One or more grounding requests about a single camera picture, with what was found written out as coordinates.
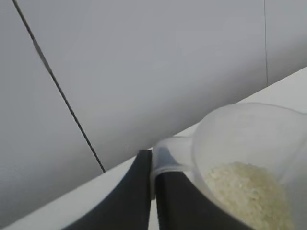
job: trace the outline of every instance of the measuring cup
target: measuring cup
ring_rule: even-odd
[[[307,115],[291,109],[261,103],[219,108],[203,118],[193,136],[167,138],[154,146],[151,178],[184,172],[227,212],[203,178],[213,166],[236,161],[274,173],[285,185],[295,229],[306,229]]]

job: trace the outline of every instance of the white countertop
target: white countertop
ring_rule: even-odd
[[[307,113],[307,68],[263,89],[241,102],[260,102]],[[176,136],[193,134],[198,124]],[[5,230],[59,230],[87,213],[120,182],[134,158],[118,165],[77,189],[20,219]],[[149,230],[158,229],[156,203],[152,201]]]

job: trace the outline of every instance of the panel seam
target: panel seam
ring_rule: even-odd
[[[265,47],[265,69],[267,75],[267,87],[269,86],[269,77],[268,77],[268,51],[267,51],[267,15],[266,15],[266,0],[263,0],[264,3],[264,47]]]
[[[68,107],[68,110],[70,111],[70,113],[71,113],[73,119],[75,120],[75,122],[76,122],[78,128],[80,129],[80,131],[81,131],[83,137],[85,138],[86,143],[87,143],[88,146],[90,147],[90,149],[91,149],[91,151],[92,151],[92,153],[93,153],[93,155],[94,155],[96,161],[98,162],[98,164],[99,164],[100,168],[102,169],[102,171],[105,173],[106,170],[104,169],[104,167],[103,167],[103,165],[102,165],[100,159],[98,158],[98,156],[97,156],[97,154],[96,154],[96,152],[95,152],[95,150],[94,150],[94,148],[93,148],[93,146],[92,146],[92,144],[91,144],[89,138],[87,137],[87,135],[86,135],[84,129],[82,128],[82,126],[81,126],[81,124],[80,124],[80,122],[79,122],[77,116],[75,115],[75,113],[74,113],[74,111],[73,111],[71,105],[69,104],[69,102],[68,102],[68,100],[67,100],[67,98],[66,98],[66,96],[65,96],[65,94],[64,94],[64,92],[63,92],[63,90],[62,90],[62,88],[60,87],[60,85],[59,85],[59,83],[58,83],[58,80],[56,79],[55,75],[53,74],[53,71],[52,71],[52,69],[51,69],[49,63],[47,62],[47,60],[46,60],[46,58],[45,58],[45,55],[43,54],[43,52],[42,52],[42,50],[41,50],[41,48],[40,48],[40,46],[39,46],[39,44],[38,44],[36,38],[34,37],[34,34],[33,34],[33,32],[31,31],[30,26],[29,26],[29,24],[27,23],[27,21],[26,21],[24,15],[23,15],[23,13],[22,13],[22,11],[21,11],[21,9],[20,9],[18,3],[17,3],[17,0],[12,0],[12,2],[13,2],[13,4],[14,4],[14,6],[15,6],[15,8],[16,8],[18,14],[19,14],[19,16],[21,17],[21,20],[22,20],[23,23],[24,23],[24,26],[25,26],[27,32],[29,33],[29,35],[30,35],[30,37],[31,37],[31,39],[32,39],[32,42],[33,42],[33,45],[34,45],[35,50],[37,51],[37,53],[38,53],[38,55],[39,55],[41,61],[43,62],[43,64],[44,64],[46,70],[48,71],[48,73],[49,73],[49,75],[51,76],[53,82],[55,83],[55,85],[56,85],[58,91],[60,92],[60,94],[61,94],[61,96],[62,96],[62,98],[63,98],[63,100],[64,100],[66,106]]]

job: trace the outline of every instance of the white rice grain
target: white rice grain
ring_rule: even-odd
[[[265,168],[234,162],[214,167],[205,182],[233,216],[256,230],[293,230],[286,193]]]

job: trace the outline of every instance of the cabinet door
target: cabinet door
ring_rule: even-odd
[[[19,4],[107,169],[266,86],[263,1]]]
[[[307,66],[307,1],[266,0],[268,83]]]
[[[1,229],[101,169],[11,0],[0,1],[0,30]]]

